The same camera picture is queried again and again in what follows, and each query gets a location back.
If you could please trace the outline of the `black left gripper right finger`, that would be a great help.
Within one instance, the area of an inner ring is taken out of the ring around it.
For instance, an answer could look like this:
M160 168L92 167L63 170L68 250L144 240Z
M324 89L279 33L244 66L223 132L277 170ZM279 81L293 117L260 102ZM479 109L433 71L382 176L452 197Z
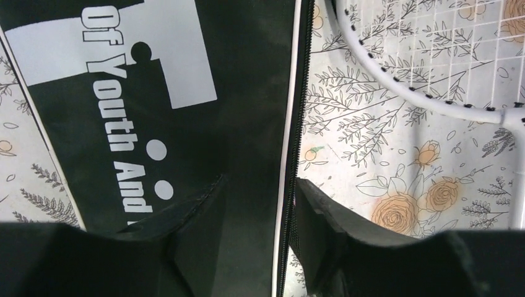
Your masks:
M294 212L293 251L311 295L524 295L523 231L447 230L412 238L367 220L301 178Z

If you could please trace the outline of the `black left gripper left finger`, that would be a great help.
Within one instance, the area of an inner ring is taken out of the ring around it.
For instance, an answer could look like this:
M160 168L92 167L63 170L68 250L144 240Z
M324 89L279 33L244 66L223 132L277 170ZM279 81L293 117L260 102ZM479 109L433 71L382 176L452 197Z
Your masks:
M2 296L211 296L228 179L117 233L1 224Z

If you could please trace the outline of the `black racket cover bag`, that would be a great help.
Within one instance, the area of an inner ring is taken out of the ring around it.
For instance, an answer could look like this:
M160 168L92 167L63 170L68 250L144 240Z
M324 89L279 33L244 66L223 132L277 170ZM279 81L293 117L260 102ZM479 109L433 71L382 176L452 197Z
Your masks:
M2 1L1 40L65 204L110 235L228 179L211 296L279 296L312 1Z

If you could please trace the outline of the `white racket black handle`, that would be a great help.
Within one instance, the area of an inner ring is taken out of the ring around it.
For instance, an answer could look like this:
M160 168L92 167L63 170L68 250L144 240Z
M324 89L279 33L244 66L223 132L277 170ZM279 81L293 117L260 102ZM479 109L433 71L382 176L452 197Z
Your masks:
M360 65L412 106L511 134L509 225L524 228L524 2L332 1Z

